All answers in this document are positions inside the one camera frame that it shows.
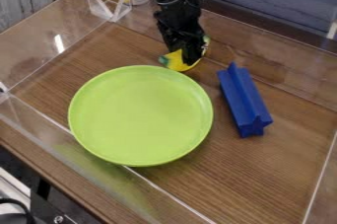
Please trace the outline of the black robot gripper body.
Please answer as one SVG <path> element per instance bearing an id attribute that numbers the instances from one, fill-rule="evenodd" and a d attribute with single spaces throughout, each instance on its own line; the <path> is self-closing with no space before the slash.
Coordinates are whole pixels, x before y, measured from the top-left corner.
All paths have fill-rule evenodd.
<path id="1" fill-rule="evenodd" d="M 154 13 L 157 26 L 178 33 L 181 42 L 188 37 L 202 37 L 204 30 L 198 24 L 201 15 L 200 0 L 157 0 L 160 10 Z"/>

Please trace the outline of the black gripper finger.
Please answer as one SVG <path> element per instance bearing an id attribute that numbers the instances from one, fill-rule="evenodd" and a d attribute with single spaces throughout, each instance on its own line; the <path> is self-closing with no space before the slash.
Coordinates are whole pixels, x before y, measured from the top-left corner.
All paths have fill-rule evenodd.
<path id="1" fill-rule="evenodd" d="M 164 42 L 169 52 L 174 52 L 180 49 L 180 37 L 178 33 L 166 27 L 160 27 Z"/>
<path id="2" fill-rule="evenodd" d="M 188 37 L 181 42 L 182 63 L 190 66 L 202 55 L 204 37 Z"/>

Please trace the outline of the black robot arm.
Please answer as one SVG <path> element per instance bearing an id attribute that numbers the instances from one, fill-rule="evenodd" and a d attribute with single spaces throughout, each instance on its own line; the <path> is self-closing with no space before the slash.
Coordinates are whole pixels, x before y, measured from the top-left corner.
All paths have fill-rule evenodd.
<path id="1" fill-rule="evenodd" d="M 168 46 L 161 64 L 174 71 L 189 70 L 205 54 L 209 38 L 198 24 L 201 0 L 157 0 L 157 27 Z"/>

